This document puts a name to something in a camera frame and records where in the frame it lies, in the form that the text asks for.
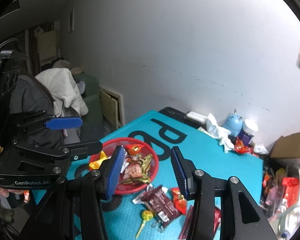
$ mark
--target white puffer jacket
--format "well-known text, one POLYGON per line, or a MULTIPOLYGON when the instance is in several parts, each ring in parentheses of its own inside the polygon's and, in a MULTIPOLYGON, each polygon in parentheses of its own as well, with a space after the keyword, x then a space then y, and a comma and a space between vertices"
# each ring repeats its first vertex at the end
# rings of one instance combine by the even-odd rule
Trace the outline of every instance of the white puffer jacket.
POLYGON ((55 100, 54 114, 57 117, 61 116, 63 104, 66 108, 71 106, 79 115, 88 113, 88 107, 83 101, 69 69, 47 69, 36 75, 35 78, 50 91, 55 100))

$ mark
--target white wall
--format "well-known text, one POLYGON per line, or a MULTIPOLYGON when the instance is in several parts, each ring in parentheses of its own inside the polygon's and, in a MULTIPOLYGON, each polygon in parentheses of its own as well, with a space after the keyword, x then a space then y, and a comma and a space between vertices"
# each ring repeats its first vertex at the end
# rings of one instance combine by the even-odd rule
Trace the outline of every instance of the white wall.
POLYGON ((63 57, 121 92, 127 121, 172 106, 222 124, 237 108, 265 145, 300 131, 300 22, 283 0, 72 0, 61 22, 63 57))

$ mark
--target crumpled paper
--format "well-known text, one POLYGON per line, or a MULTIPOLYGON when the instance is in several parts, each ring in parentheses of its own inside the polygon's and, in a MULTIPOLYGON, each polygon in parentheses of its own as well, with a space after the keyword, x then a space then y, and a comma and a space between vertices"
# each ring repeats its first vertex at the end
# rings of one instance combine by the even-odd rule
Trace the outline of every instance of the crumpled paper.
POLYGON ((211 113, 208 115, 206 126, 207 132, 210 134, 210 136, 219 140, 219 145, 224 146, 225 153, 228 153, 228 151, 234 149, 233 143, 228 138, 231 132, 226 128, 218 126, 217 120, 211 113))

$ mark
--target wall stain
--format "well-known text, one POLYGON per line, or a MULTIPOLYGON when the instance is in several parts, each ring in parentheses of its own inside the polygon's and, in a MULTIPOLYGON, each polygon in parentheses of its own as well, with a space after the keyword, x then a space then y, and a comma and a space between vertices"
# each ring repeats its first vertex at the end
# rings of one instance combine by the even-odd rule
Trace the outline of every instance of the wall stain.
POLYGON ((270 112, 270 110, 269 109, 267 109, 267 108, 265 108, 265 107, 261 107, 262 109, 264 109, 264 110, 267 110, 268 112, 270 112))

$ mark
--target yellow candy wrapper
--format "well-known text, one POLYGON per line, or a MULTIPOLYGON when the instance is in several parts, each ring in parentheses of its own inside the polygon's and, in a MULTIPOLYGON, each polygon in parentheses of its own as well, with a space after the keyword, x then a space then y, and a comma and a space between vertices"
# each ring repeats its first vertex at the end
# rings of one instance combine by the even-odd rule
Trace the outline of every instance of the yellow candy wrapper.
POLYGON ((89 167, 93 170, 95 169, 99 169, 100 168, 100 165, 101 163, 104 161, 104 160, 107 160, 108 159, 108 156, 105 154, 104 151, 102 151, 100 153, 100 158, 97 160, 97 161, 94 161, 92 163, 89 164, 89 167))

